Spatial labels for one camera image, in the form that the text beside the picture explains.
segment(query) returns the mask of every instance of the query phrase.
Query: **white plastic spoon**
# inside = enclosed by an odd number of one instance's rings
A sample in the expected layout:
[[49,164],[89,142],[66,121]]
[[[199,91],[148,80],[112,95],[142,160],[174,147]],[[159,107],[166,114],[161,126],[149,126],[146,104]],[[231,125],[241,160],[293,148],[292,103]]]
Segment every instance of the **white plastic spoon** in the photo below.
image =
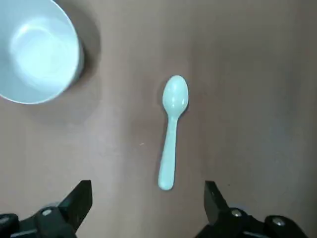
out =
[[188,105],[188,87],[181,76],[173,76],[163,92],[163,106],[168,116],[165,144],[158,173],[158,186],[170,190],[175,177],[177,121]]

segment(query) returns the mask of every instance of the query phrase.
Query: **brown table surface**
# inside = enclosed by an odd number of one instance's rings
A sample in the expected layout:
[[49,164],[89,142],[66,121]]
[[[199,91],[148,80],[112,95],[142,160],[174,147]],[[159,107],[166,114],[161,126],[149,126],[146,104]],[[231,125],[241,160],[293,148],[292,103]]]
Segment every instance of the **brown table surface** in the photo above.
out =
[[[32,215],[91,179],[79,237],[193,237],[204,180],[317,236],[317,2],[60,0],[82,79],[38,106],[0,100],[0,212]],[[189,85],[174,189],[157,186],[164,84]]]

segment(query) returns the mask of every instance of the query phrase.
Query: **spoon bowl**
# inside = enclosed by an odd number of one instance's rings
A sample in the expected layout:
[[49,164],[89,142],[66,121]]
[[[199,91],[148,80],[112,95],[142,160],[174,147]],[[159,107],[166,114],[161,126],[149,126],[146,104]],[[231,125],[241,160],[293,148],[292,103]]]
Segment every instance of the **spoon bowl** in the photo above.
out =
[[173,76],[163,92],[163,106],[168,116],[180,117],[188,105],[188,87],[182,76]]

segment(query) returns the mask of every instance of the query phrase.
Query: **bowl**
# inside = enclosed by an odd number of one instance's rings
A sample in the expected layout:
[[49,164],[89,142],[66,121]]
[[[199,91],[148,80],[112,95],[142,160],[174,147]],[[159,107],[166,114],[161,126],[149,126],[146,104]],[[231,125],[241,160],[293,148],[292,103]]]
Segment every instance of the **bowl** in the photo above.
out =
[[83,69],[84,54],[67,14],[53,0],[1,0],[0,96],[50,101]]

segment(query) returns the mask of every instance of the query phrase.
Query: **spoon handle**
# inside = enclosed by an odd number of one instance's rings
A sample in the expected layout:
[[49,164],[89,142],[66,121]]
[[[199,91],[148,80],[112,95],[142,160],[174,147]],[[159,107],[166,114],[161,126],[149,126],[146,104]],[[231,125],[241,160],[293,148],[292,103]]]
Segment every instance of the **spoon handle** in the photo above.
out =
[[177,120],[174,117],[168,118],[165,144],[158,173],[158,186],[162,190],[170,190],[174,185]]

